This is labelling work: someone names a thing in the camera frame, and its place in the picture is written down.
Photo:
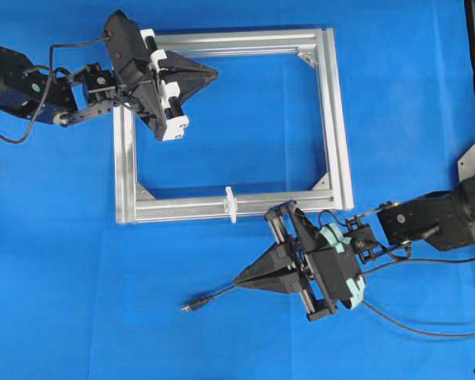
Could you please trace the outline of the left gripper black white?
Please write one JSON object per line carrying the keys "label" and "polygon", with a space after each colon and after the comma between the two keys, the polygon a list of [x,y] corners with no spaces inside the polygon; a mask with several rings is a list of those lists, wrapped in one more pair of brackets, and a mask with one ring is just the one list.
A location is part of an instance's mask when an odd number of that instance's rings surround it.
{"label": "left gripper black white", "polygon": [[[117,10],[104,24],[105,45],[112,62],[118,90],[117,101],[138,116],[161,142],[184,137],[189,125],[181,105],[218,78],[218,71],[160,49],[154,30],[142,30],[127,15]],[[161,80],[166,70],[169,82]]]}

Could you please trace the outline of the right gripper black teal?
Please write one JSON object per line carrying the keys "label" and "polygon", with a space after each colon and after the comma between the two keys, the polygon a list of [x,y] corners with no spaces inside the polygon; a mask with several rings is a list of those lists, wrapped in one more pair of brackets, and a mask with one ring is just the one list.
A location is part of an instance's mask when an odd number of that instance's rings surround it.
{"label": "right gripper black teal", "polygon": [[350,310],[359,306],[366,280],[336,224],[317,228],[295,201],[270,208],[264,219],[276,243],[233,280],[237,287],[296,293],[310,321],[336,314],[339,302]]}

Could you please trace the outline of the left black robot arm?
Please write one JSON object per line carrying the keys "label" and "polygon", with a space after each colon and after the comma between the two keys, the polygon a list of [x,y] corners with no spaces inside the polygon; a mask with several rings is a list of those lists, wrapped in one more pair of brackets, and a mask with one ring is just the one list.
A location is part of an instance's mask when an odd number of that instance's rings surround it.
{"label": "left black robot arm", "polygon": [[142,31],[117,10],[101,38],[112,67],[98,63],[71,72],[33,64],[26,55],[0,47],[0,111],[17,118],[68,127],[124,107],[164,142],[180,139],[189,125],[182,105],[217,79],[217,70],[157,45],[154,31]]}

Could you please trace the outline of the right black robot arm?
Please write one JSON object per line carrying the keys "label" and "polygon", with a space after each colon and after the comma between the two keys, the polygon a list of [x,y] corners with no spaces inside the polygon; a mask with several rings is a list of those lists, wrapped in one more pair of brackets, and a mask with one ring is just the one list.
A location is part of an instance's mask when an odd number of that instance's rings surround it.
{"label": "right black robot arm", "polygon": [[335,314],[339,303],[352,310],[366,287],[361,264],[396,249],[410,253],[414,241],[441,252],[475,244],[475,175],[452,191],[384,203],[373,212],[388,246],[359,215],[346,219],[342,231],[335,223],[316,227],[294,200],[270,208],[264,219],[275,243],[234,279],[234,287],[296,293],[311,321]]}

